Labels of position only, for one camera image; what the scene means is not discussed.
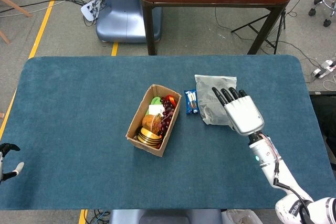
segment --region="teal felt surface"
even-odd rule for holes
[[[293,56],[42,57],[24,66],[2,138],[22,149],[4,172],[25,167],[1,183],[0,209],[274,208],[285,194],[269,186],[248,138],[186,115],[184,100],[163,157],[125,138],[151,84],[183,94],[194,74],[236,76],[299,185],[314,199],[336,196]]]

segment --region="snack package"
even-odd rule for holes
[[[199,108],[197,103],[197,92],[196,89],[184,90],[186,107],[186,114],[198,114]]]

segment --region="robotic hand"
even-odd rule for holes
[[[230,93],[221,89],[222,94],[212,88],[232,121],[234,129],[250,139],[249,147],[273,188],[282,189],[286,196],[276,205],[276,213],[284,224],[336,224],[336,199],[324,198],[313,201],[298,185],[286,164],[274,147],[271,139],[261,130],[264,119],[244,90]]]
[[[4,143],[4,144],[0,144],[0,183],[2,181],[5,181],[9,178],[13,178],[17,175],[19,175],[19,173],[21,172],[23,166],[25,163],[21,162],[19,163],[15,170],[13,170],[10,173],[3,173],[3,164],[4,164],[4,158],[7,155],[7,153],[10,150],[14,150],[14,151],[20,151],[20,148],[18,146],[16,146],[15,144],[8,144],[8,143]]]

